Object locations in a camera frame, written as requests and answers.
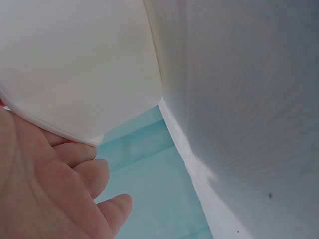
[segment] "white fabric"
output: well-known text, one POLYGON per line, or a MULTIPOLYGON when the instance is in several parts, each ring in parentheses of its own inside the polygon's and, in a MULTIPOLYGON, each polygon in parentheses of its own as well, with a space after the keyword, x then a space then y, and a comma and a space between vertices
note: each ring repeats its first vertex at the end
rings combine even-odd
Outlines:
POLYGON ((214 238, 319 238, 319 2, 146 6, 160 108, 214 238))

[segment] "light blue underpad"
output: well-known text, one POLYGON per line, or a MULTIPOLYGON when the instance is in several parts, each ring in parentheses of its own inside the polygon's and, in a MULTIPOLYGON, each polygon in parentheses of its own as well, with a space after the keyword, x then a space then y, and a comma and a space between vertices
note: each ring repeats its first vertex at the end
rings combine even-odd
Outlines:
POLYGON ((110 181, 96 199, 121 193, 134 200, 117 239, 212 239, 190 176, 158 107, 108 132, 98 157, 110 181))

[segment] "blue surface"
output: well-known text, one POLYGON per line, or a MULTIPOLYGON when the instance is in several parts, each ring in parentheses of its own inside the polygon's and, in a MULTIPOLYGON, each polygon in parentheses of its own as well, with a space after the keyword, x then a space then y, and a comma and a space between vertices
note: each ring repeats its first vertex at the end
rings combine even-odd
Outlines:
POLYGON ((121 193, 134 200, 117 239, 212 239, 158 107, 107 133, 98 157, 108 160, 111 175, 96 202, 121 193))

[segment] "hand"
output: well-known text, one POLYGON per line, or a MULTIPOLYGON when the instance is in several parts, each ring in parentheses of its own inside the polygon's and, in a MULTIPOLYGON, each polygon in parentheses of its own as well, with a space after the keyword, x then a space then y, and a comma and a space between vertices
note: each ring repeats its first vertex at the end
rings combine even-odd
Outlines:
POLYGON ((132 199, 94 203, 109 179, 95 156, 0 107, 0 238, 113 239, 132 199))

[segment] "finger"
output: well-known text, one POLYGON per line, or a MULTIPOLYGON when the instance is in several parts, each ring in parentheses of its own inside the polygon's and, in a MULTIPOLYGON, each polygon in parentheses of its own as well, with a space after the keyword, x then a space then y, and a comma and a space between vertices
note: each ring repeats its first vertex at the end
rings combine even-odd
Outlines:
POLYGON ((57 145, 60 145, 60 144, 64 144, 64 143, 69 143, 70 141, 65 139, 65 138, 62 138, 60 136, 57 136, 55 134, 52 134, 44 129, 41 129, 44 137, 48 140, 49 144, 52 146, 52 147, 55 147, 57 145))
POLYGON ((64 143, 54 147, 61 162, 71 168, 85 161, 93 160, 96 157, 96 147, 81 143, 64 143))
POLYGON ((100 211, 110 226, 113 237, 116 236, 131 213, 132 204, 132 197, 128 194, 121 194, 98 204, 100 211))
POLYGON ((80 175, 93 199, 102 193, 109 181, 109 166, 104 159, 86 161, 73 169, 80 175))

